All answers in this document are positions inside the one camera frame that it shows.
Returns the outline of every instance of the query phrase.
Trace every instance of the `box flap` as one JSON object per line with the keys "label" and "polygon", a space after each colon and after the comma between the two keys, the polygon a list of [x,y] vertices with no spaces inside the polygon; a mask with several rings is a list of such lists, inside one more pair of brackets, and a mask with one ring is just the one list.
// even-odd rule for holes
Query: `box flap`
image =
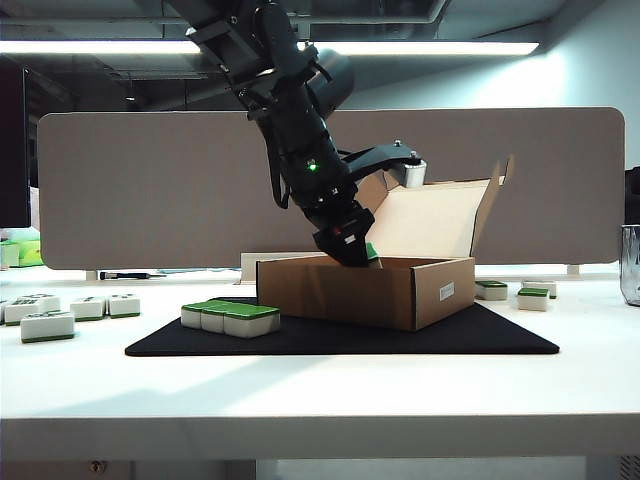
{"label": "box flap", "polygon": [[378,207],[387,198],[387,182],[382,172],[367,175],[358,184],[358,193],[355,199],[372,213],[376,213]]}
{"label": "box flap", "polygon": [[396,186],[377,206],[367,241],[382,256],[469,256],[499,191],[500,171],[498,165],[491,179]]}
{"label": "box flap", "polygon": [[471,255],[474,254],[478,241],[482,236],[484,226],[487,222],[487,218],[489,217],[489,213],[493,208],[493,204],[496,201],[496,197],[498,196],[500,187],[511,177],[511,175],[513,175],[515,163],[516,162],[514,155],[509,155],[509,157],[507,158],[507,164],[504,169],[502,168],[500,162],[497,163],[495,168],[493,169],[493,175],[491,175],[491,180],[489,180],[487,190],[482,196],[482,200],[480,201],[480,205],[478,206],[478,210],[476,211],[476,222],[473,229],[473,239],[471,241]]}

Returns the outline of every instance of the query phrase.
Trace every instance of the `wall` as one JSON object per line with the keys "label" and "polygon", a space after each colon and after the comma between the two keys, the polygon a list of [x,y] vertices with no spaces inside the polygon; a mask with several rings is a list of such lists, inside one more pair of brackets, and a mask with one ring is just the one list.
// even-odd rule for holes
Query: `wall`
{"label": "wall", "polygon": [[607,0],[548,53],[354,93],[360,108],[613,106],[627,123],[627,168],[640,165],[640,1]]}

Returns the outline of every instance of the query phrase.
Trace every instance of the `white label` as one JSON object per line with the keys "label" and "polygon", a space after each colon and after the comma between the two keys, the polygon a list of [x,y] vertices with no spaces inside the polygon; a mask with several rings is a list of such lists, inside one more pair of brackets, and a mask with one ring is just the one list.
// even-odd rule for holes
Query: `white label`
{"label": "white label", "polygon": [[440,301],[442,302],[443,300],[446,300],[454,293],[456,293],[455,284],[453,282],[447,283],[440,289]]}

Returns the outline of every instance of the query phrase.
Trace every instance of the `gray partition panel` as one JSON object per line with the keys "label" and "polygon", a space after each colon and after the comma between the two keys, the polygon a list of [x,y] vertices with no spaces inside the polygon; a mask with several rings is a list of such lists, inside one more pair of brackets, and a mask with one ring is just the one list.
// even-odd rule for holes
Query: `gray partition panel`
{"label": "gray partition panel", "polygon": [[[624,121],[608,108],[342,111],[336,144],[396,138],[428,180],[490,175],[514,154],[479,263],[617,258]],[[241,252],[314,250],[314,228],[277,208],[264,142],[240,112],[72,113],[38,131],[42,253],[52,268],[237,266]]]}

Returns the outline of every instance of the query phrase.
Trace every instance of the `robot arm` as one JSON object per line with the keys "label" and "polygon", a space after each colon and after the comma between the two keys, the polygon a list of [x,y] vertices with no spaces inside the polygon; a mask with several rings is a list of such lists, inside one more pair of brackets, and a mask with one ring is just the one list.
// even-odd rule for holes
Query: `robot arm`
{"label": "robot arm", "polygon": [[192,26],[189,38],[224,73],[267,146],[274,200],[288,199],[317,228],[318,248],[347,266],[366,266],[373,214],[355,199],[356,181],[421,159],[396,142],[342,155],[324,120],[353,90],[349,60],[303,50],[286,11],[270,0],[169,0]]}

